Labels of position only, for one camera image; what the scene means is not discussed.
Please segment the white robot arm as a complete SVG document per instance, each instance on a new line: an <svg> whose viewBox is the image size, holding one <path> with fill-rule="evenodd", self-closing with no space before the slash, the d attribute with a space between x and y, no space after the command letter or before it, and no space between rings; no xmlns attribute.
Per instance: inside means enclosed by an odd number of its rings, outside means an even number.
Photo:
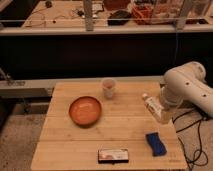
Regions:
<svg viewBox="0 0 213 171"><path fill-rule="evenodd" d="M184 100L193 103L208 116L213 117L213 88L205 83L206 70L196 61L169 69L163 76L165 85L159 94L163 106L160 122L167 124L174 110Z"/></svg>

